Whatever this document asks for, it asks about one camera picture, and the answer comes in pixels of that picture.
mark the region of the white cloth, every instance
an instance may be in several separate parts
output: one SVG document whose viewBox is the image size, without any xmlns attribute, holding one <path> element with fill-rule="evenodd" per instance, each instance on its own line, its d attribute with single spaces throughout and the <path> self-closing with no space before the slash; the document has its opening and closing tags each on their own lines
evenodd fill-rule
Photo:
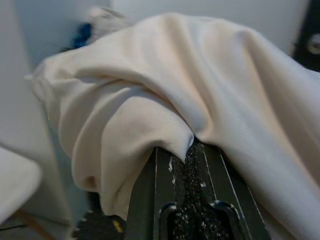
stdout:
<svg viewBox="0 0 320 240">
<path fill-rule="evenodd" d="M 126 218 L 155 146 L 223 148 L 297 239 L 320 239 L 320 77 L 258 32 L 165 14 L 46 59 L 33 90 L 82 189 Z"/>
</svg>

